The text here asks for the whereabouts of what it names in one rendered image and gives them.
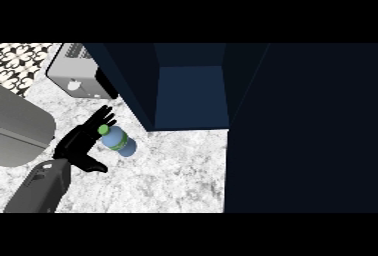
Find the blue water bottle green cap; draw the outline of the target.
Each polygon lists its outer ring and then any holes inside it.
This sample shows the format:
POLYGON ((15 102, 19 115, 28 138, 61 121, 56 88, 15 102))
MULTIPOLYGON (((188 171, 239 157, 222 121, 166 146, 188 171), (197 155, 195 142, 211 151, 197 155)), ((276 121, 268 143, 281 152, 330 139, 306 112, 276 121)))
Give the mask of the blue water bottle green cap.
POLYGON ((98 133, 102 137, 104 145, 112 151, 117 151, 123 157, 130 157, 135 154, 138 148, 136 141, 118 126, 104 124, 98 128, 98 133))

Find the silver grey box appliance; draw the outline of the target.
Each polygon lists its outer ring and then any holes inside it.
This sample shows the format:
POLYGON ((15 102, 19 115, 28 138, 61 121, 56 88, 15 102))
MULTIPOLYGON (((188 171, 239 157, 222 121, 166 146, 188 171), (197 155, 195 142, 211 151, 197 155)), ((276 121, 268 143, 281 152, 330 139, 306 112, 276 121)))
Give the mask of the silver grey box appliance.
POLYGON ((64 43, 46 76, 74 98, 115 99, 118 92, 81 43, 64 43))

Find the rounded grey appliance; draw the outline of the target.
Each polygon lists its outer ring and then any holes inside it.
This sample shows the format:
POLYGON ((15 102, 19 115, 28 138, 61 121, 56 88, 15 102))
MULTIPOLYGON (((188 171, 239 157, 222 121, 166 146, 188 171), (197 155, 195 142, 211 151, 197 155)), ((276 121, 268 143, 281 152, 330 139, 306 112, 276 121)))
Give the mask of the rounded grey appliance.
POLYGON ((0 166, 33 161, 53 140, 53 116, 0 86, 0 166))

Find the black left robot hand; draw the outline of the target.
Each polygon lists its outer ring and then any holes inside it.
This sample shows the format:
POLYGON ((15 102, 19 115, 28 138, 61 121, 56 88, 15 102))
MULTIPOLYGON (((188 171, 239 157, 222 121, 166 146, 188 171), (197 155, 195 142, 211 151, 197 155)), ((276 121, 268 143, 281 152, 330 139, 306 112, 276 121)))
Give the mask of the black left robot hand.
POLYGON ((89 155, 89 151, 101 138, 99 127, 117 123, 114 116, 112 108, 104 105, 87 121, 68 132, 55 147, 53 158, 67 159, 84 172, 108 172, 108 167, 89 155))

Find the dark blue cabinet door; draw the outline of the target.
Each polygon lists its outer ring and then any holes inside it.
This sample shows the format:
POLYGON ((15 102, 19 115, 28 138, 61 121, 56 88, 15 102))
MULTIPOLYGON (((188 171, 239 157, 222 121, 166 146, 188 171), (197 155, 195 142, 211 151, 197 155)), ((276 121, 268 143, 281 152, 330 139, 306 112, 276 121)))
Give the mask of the dark blue cabinet door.
POLYGON ((273 44, 228 140, 226 212, 378 212, 378 44, 273 44))

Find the dark blue cabinet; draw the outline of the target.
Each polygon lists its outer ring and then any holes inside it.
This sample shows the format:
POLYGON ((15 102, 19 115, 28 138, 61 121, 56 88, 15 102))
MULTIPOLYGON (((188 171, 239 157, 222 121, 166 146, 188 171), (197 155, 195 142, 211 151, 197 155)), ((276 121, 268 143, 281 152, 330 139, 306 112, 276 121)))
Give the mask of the dark blue cabinet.
POLYGON ((148 131, 228 129, 266 43, 89 43, 86 49, 148 131))

